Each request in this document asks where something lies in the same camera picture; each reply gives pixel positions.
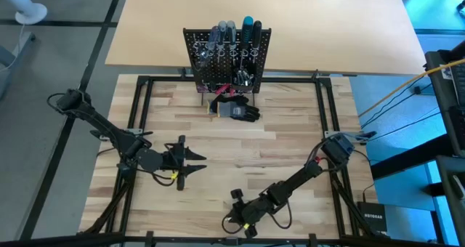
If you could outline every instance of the yellow cable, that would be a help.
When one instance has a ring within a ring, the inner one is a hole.
[[[455,62],[451,62],[451,63],[448,63],[447,65],[441,65],[440,67],[436,67],[436,68],[433,68],[431,70],[428,70],[422,74],[419,74],[415,77],[413,77],[412,79],[406,81],[405,83],[403,83],[401,86],[397,87],[394,91],[390,92],[387,96],[385,96],[383,99],[379,100],[376,104],[372,105],[369,109],[367,109],[365,112],[361,113],[358,115],[358,117],[361,117],[363,116],[364,114],[368,113],[369,111],[373,110],[373,108],[375,108],[376,106],[378,106],[380,103],[382,103],[383,101],[385,101],[387,98],[391,97],[393,94],[395,94],[395,92],[401,90],[404,86],[408,85],[409,83],[415,81],[416,79],[418,78],[421,78],[423,76],[427,76],[429,75],[430,73],[434,73],[434,72],[437,72],[439,70],[442,70],[444,68],[449,68],[449,67],[452,67],[454,65],[460,65],[462,63],[465,63],[465,59],[462,59],[462,60],[458,60],[458,61],[455,61]]]

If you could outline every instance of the glove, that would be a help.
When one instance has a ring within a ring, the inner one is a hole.
[[[260,109],[247,105],[248,98],[240,95],[224,97],[222,94],[209,103],[209,113],[218,117],[231,117],[239,121],[255,122],[260,118]]]

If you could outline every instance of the wooden tabletop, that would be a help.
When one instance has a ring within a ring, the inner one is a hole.
[[[126,0],[106,64],[190,67],[183,28],[240,29],[246,15],[272,29],[265,70],[424,71],[402,0]]]
[[[135,75],[119,76],[109,120],[120,128],[127,125],[136,80]],[[333,78],[332,81],[341,129],[359,131],[348,79]],[[169,237],[227,236],[220,222],[231,209],[231,190],[241,188],[245,200],[251,200],[268,185],[289,178],[303,166],[311,149],[322,138],[315,85],[263,83],[255,101],[262,113],[255,123],[216,118],[206,115],[206,106],[201,106],[201,95],[193,82],[155,83],[145,129],[154,134],[146,138],[155,150],[163,152],[165,142],[176,142],[184,134],[186,146],[206,156],[208,160],[201,164],[208,167],[191,174],[181,192],[175,186],[156,184],[148,174],[138,173],[128,235],[145,235],[146,231],[153,230],[157,236]],[[103,142],[101,150],[109,147],[109,142]],[[363,146],[356,148],[365,152]],[[92,225],[110,202],[118,162],[115,151],[98,157],[80,230]],[[361,201],[363,189],[373,184],[369,162],[353,153],[348,169],[354,198]],[[376,201],[373,188],[367,190],[367,199]],[[268,215],[264,216],[257,225],[260,238],[307,238],[312,232],[318,238],[338,237],[328,173],[302,185],[290,198],[290,204],[292,227],[279,229]],[[342,210],[346,230],[350,232],[344,204]],[[276,218],[281,224],[287,224],[287,210],[279,211]]]

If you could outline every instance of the sticker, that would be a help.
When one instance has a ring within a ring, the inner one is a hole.
[[[452,80],[452,70],[449,68],[443,68],[441,69],[442,77],[446,80]]]

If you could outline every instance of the black pegboard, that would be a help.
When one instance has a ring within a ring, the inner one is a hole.
[[[237,55],[235,56],[235,66],[233,65],[233,57],[230,55],[230,40],[225,36],[225,55],[218,59],[218,47],[212,53],[211,59],[208,64],[198,70],[196,63],[199,62],[198,50],[205,47],[209,40],[209,29],[185,29],[183,30],[184,39],[189,54],[189,60],[193,71],[195,84],[197,85],[198,92],[212,92],[211,83],[215,84],[215,89],[218,89],[223,84],[231,84],[232,77],[234,76],[235,69],[239,68],[240,64],[240,32],[236,31],[236,48]],[[254,74],[254,84],[249,88],[248,92],[258,93],[262,82],[264,64],[267,59],[268,46],[270,45],[271,29],[262,30],[258,55],[254,57],[251,55],[251,41],[248,46],[248,56],[243,58],[243,67],[247,69],[250,74]]]

